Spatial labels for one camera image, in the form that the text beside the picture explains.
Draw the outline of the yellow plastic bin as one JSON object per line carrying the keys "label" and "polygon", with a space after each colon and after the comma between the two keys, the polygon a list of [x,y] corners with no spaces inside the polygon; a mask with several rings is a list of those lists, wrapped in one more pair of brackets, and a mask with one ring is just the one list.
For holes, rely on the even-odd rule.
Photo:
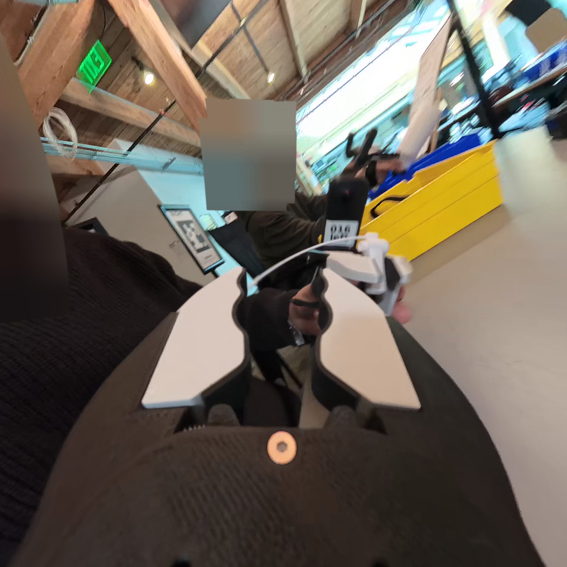
{"label": "yellow plastic bin", "polygon": [[390,254],[414,260],[500,207],[495,141],[429,166],[369,202],[361,235],[374,232]]}

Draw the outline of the blue plastic bin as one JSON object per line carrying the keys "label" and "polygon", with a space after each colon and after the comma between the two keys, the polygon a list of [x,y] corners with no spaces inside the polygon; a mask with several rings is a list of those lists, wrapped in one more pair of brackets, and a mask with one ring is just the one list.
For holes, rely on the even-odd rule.
{"label": "blue plastic bin", "polygon": [[453,158],[466,151],[470,151],[483,143],[483,138],[478,133],[466,134],[454,142],[447,142],[441,147],[435,149],[412,163],[408,169],[400,174],[389,174],[386,180],[377,188],[377,194],[381,195],[385,191],[393,188],[395,185],[403,181],[411,180],[414,175],[435,164],[446,159]]}

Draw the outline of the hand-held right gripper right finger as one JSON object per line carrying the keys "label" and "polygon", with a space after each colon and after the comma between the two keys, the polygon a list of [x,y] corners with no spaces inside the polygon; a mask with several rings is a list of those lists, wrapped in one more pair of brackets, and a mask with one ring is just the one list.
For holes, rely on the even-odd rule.
{"label": "hand-held right gripper right finger", "polygon": [[386,315],[329,268],[312,283],[319,299],[311,390],[327,410],[420,410],[421,403]]}

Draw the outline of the framed marker poster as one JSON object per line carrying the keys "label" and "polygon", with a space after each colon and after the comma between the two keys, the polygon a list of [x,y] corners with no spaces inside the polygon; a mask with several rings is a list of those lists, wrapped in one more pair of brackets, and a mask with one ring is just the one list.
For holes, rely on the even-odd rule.
{"label": "framed marker poster", "polygon": [[204,275],[215,272],[224,264],[221,254],[190,208],[166,204],[158,207]]}

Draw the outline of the person's black sweater torso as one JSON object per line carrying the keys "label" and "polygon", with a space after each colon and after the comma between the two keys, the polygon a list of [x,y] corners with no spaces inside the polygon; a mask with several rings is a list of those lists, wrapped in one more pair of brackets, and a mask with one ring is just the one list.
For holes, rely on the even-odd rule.
{"label": "person's black sweater torso", "polygon": [[58,453],[97,389],[201,289],[135,243],[62,233],[67,311],[1,324],[1,566],[28,531]]}

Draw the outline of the black chair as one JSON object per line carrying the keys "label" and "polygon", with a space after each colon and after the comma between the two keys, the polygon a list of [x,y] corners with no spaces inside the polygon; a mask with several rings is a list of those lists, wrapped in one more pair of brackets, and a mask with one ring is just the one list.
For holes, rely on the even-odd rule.
{"label": "black chair", "polygon": [[265,266],[253,239],[239,217],[232,215],[229,223],[209,230],[208,233],[252,278],[264,272]]}

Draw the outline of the green exit sign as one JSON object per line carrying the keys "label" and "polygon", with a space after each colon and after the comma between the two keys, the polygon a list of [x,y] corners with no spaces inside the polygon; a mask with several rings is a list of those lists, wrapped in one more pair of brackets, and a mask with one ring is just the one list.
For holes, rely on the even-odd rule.
{"label": "green exit sign", "polygon": [[75,76],[82,86],[85,87],[87,93],[90,94],[96,88],[111,64],[111,56],[102,42],[97,39],[79,65]]}

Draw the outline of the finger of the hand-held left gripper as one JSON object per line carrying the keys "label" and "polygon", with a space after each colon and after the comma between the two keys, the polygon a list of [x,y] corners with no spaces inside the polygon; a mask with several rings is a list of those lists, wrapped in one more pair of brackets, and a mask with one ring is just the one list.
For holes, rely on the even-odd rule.
{"label": "finger of the hand-held left gripper", "polygon": [[383,294],[383,260],[372,256],[327,256],[326,267],[344,278],[363,284],[369,295]]}
{"label": "finger of the hand-held left gripper", "polygon": [[382,298],[382,311],[386,316],[393,316],[395,306],[400,301],[400,293],[406,284],[408,284],[412,272],[413,267],[406,257],[384,257],[386,291]]}

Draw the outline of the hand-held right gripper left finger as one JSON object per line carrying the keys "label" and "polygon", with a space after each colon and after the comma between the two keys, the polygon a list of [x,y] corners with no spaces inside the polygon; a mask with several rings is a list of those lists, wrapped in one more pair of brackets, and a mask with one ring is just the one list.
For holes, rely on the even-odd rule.
{"label": "hand-held right gripper left finger", "polygon": [[237,320],[247,274],[233,268],[178,309],[141,404],[146,409],[241,407],[251,378],[250,342]]}

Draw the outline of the wooden instruction board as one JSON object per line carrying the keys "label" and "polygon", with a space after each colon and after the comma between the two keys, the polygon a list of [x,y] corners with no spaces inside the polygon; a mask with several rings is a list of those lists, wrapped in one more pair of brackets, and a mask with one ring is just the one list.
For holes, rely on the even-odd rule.
{"label": "wooden instruction board", "polygon": [[438,79],[452,31],[452,21],[450,13],[419,61],[407,131],[397,148],[404,169],[408,169],[425,152],[434,126],[441,116]]}

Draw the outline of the black pole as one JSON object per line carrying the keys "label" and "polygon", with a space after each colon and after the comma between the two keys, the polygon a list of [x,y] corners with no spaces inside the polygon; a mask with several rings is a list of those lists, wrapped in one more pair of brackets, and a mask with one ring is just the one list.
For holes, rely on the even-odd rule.
{"label": "black pole", "polygon": [[500,131],[498,119],[495,111],[493,110],[492,104],[490,103],[483,80],[481,79],[480,67],[478,66],[475,54],[473,53],[472,44],[464,27],[457,4],[455,1],[447,1],[447,4],[452,14],[453,27],[459,37],[472,82],[478,93],[481,118],[483,119],[486,127],[489,128],[492,138],[501,139],[504,135],[503,132]]}

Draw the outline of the person's left hand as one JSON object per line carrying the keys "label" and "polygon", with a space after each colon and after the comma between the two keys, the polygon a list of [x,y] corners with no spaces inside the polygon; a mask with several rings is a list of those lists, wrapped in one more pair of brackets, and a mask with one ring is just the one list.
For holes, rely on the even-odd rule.
{"label": "person's left hand", "polygon": [[[412,312],[404,302],[406,286],[401,286],[391,316],[401,324],[406,324],[412,317]],[[319,308],[306,306],[307,303],[317,303],[318,297],[313,292],[311,284],[302,287],[292,297],[289,305],[289,320],[297,331],[304,335],[319,336],[322,332],[319,325]]]}

